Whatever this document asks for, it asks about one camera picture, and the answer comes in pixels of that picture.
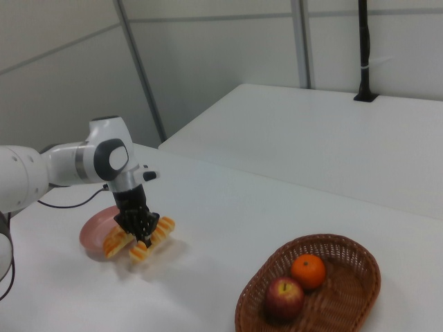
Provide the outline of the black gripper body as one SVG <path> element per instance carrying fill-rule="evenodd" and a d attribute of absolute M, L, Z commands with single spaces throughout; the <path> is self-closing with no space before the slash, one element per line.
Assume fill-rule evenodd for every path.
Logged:
<path fill-rule="evenodd" d="M 113 193 L 116 206 L 121 215 L 134 213 L 138 214 L 140 210 L 148 211 L 145 190 L 142 185 L 124 192 Z"/>

